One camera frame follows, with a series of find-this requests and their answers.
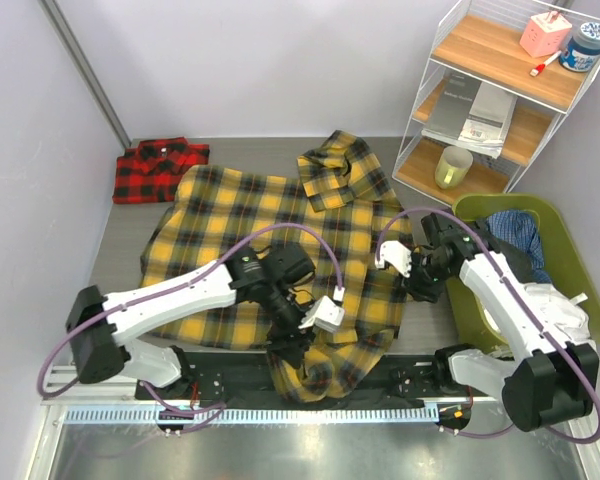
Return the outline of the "yellow plaid long sleeve shirt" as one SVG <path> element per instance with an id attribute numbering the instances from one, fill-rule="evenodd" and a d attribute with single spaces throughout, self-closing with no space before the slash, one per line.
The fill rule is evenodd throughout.
<path id="1" fill-rule="evenodd" d="M 407 294 L 400 275 L 374 262 L 379 240 L 411 244 L 412 226 L 378 158 L 361 138 L 335 131 L 299 156 L 296 178 L 197 166 L 181 179 L 140 258 L 142 286 L 193 271 L 239 240 L 256 250 L 297 243 L 315 265 L 301 299 L 344 286 L 338 331 L 318 330 L 299 367 L 268 363 L 277 392 L 302 403 L 349 395 L 388 351 Z"/>

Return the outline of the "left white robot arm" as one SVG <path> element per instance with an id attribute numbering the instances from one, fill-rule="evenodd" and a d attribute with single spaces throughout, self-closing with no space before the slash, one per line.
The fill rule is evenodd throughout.
<path id="1" fill-rule="evenodd" d="M 77 379 L 97 384 L 116 375 L 148 381 L 170 398 L 180 399 L 195 380 L 184 352 L 141 341 L 150 330 L 195 313 L 253 302 L 271 322 L 265 349 L 299 368 L 314 339 L 308 313 L 293 291 L 313 279 L 315 266 L 297 243 L 268 248 L 264 256 L 240 248 L 226 262 L 212 261 L 195 271 L 132 291 L 103 295 L 97 286 L 76 296 L 65 328 L 74 334 L 70 349 Z M 76 328 L 98 320 L 81 333 Z"/>

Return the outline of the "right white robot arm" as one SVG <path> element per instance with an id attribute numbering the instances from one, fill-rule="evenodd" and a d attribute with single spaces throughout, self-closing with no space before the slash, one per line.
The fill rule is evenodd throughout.
<path id="1" fill-rule="evenodd" d="M 449 279 L 479 300 L 504 337 L 509 355 L 496 358 L 472 344 L 436 351 L 431 380 L 445 395 L 468 387 L 500 402 L 517 429 L 530 432 L 598 416 L 599 356 L 591 341 L 560 329 L 510 269 L 497 239 L 444 211 L 422 220 L 429 243 L 416 252 L 399 241 L 380 247 L 377 267 L 392 265 L 417 301 L 434 302 Z"/>

